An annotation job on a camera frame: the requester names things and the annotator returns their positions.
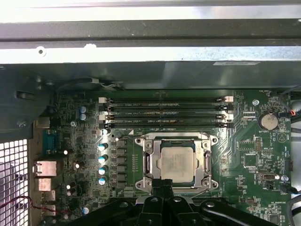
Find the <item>cpu socket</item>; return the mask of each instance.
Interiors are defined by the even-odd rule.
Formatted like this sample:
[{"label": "cpu socket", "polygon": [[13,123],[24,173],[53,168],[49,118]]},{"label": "cpu socket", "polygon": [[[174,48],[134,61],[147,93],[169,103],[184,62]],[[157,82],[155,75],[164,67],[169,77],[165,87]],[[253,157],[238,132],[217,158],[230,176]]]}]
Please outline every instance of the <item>cpu socket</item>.
[{"label": "cpu socket", "polygon": [[143,148],[143,179],[137,189],[151,192],[153,179],[172,179],[176,194],[201,193],[214,190],[211,146],[217,137],[206,133],[149,133],[135,139]]}]

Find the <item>ventilation grille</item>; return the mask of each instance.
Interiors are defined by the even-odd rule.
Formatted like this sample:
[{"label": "ventilation grille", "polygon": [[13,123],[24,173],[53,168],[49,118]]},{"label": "ventilation grille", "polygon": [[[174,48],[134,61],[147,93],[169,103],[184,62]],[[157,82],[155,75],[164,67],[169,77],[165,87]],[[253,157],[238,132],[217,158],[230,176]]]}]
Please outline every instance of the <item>ventilation grille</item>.
[{"label": "ventilation grille", "polygon": [[[0,205],[28,196],[27,140],[0,143]],[[0,209],[0,226],[28,226],[28,200],[19,199]]]}]

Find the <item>capacitor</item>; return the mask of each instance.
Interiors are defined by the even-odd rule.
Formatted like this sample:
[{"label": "capacitor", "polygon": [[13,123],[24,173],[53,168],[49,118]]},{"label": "capacitor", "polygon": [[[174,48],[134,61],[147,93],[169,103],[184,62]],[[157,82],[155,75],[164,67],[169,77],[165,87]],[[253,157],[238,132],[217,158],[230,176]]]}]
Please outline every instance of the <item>capacitor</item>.
[{"label": "capacitor", "polygon": [[106,155],[106,154],[104,154],[104,155],[102,155],[102,156],[100,156],[99,158],[98,158],[98,162],[100,163],[100,164],[103,164],[105,161],[107,161],[108,160],[108,156]]},{"label": "capacitor", "polygon": [[110,129],[103,129],[102,132],[103,132],[103,135],[108,135],[109,133],[111,133],[111,130]]},{"label": "capacitor", "polygon": [[85,114],[80,114],[80,115],[79,115],[79,119],[80,119],[80,120],[83,120],[83,121],[84,121],[84,120],[86,120],[86,118],[87,118],[87,116],[86,116]]},{"label": "capacitor", "polygon": [[87,108],[85,106],[82,106],[79,108],[80,113],[86,113],[86,111],[87,111]]},{"label": "capacitor", "polygon": [[107,149],[109,147],[109,145],[107,143],[103,143],[97,146],[97,149],[99,151],[104,151],[105,149]]},{"label": "capacitor", "polygon": [[106,177],[101,177],[101,178],[98,180],[98,183],[99,183],[100,185],[105,185],[106,181],[107,181],[107,178],[106,178]]},{"label": "capacitor", "polygon": [[106,173],[106,171],[108,170],[108,166],[102,166],[99,170],[98,173],[100,175],[104,175]]},{"label": "capacitor", "polygon": [[79,169],[79,168],[83,168],[85,167],[85,162],[84,161],[79,161],[75,164],[75,168]]},{"label": "capacitor", "polygon": [[66,186],[66,188],[69,190],[69,189],[71,189],[72,187],[75,187],[75,185],[76,185],[76,183],[75,183],[74,181],[72,181],[72,182],[70,182],[70,183]]},{"label": "capacitor", "polygon": [[92,207],[89,205],[89,204],[87,204],[87,205],[85,205],[84,207],[83,207],[83,209],[81,210],[81,212],[83,213],[83,214],[88,214],[89,212],[91,212],[91,210],[92,210]]},{"label": "capacitor", "polygon": [[76,192],[76,189],[74,187],[67,190],[67,196],[71,196]]},{"label": "capacitor", "polygon": [[73,151],[73,149],[68,149],[68,150],[64,150],[63,153],[64,153],[64,155],[69,155],[69,154],[74,153],[74,151]]}]

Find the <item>green circuit board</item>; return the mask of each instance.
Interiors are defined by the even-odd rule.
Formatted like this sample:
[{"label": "green circuit board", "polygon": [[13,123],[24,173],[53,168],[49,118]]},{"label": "green circuit board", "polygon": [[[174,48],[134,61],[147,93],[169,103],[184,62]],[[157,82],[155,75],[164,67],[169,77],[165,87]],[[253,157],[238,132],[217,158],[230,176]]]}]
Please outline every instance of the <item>green circuit board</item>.
[{"label": "green circuit board", "polygon": [[[154,103],[172,99],[170,106],[177,104],[177,100],[233,97],[233,101],[227,103],[232,106],[228,113],[233,115],[233,119],[228,121],[229,125],[231,124],[229,128],[211,125],[198,128],[198,121],[192,121],[191,124],[182,127],[132,128],[131,125],[135,125],[136,121],[129,120],[125,123],[127,126],[111,127],[111,132],[106,135],[102,132],[103,121],[99,120],[99,114],[103,111],[100,110],[103,104],[98,103],[99,97],[122,99],[124,102],[133,99],[148,100]],[[55,137],[50,138],[51,141],[55,141],[55,144],[51,144],[55,146],[55,152],[65,149],[74,151],[64,159],[63,183],[58,194],[61,203],[76,200],[77,209],[88,204],[95,210],[112,197],[135,198],[148,194],[135,187],[144,174],[142,147],[135,144],[131,138],[120,141],[116,138],[139,137],[159,131],[204,132],[218,138],[217,144],[212,146],[211,161],[212,178],[219,186],[198,198],[223,197],[240,210],[279,226],[289,225],[285,216],[285,203],[291,196],[281,192],[279,185],[290,184],[291,122],[289,118],[279,116],[278,113],[284,113],[285,110],[271,90],[95,91],[56,96],[55,104],[57,114],[51,119],[50,132],[45,133],[44,140],[51,134]],[[84,118],[79,110],[83,106],[86,108]],[[124,106],[132,107],[133,111],[137,107],[133,103]],[[265,114],[277,116],[277,127],[270,130],[262,128],[260,120]],[[204,125],[208,122],[213,120],[200,121]],[[97,147],[101,143],[108,144],[108,147],[100,151]],[[44,154],[48,155],[49,152],[44,150]],[[108,170],[101,176],[98,173],[101,167],[98,158],[104,155],[108,157],[105,162]],[[76,169],[76,162],[84,162],[85,165]],[[273,179],[264,180],[262,175],[265,172],[272,172]],[[106,184],[103,186],[99,184],[101,177],[106,178]],[[81,187],[81,192],[67,196],[66,185],[72,181]],[[68,220],[62,221],[73,220],[78,215],[80,210]]]}]

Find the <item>red wire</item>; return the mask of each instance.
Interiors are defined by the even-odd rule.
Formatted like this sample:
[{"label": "red wire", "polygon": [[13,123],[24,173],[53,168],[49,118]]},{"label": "red wire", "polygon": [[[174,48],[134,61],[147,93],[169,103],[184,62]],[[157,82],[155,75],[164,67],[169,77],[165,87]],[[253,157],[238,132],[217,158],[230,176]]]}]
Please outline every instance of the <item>red wire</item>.
[{"label": "red wire", "polygon": [[290,110],[290,113],[292,114],[292,116],[296,116],[296,112],[293,110]]},{"label": "red wire", "polygon": [[6,207],[6,206],[9,205],[10,203],[12,203],[12,202],[14,202],[14,201],[16,201],[16,200],[18,200],[18,199],[28,199],[30,208],[34,208],[34,209],[38,209],[38,210],[43,210],[43,211],[55,212],[55,213],[57,213],[57,214],[60,214],[60,213],[63,213],[63,214],[70,214],[70,211],[68,211],[68,210],[58,211],[58,210],[52,210],[52,209],[49,209],[49,208],[47,208],[47,207],[34,206],[31,197],[29,197],[29,196],[23,196],[23,195],[18,196],[18,197],[16,197],[16,198],[13,198],[13,199],[11,199],[10,201],[8,201],[8,202],[6,202],[6,203],[0,205],[0,209],[3,208],[3,207]]}]

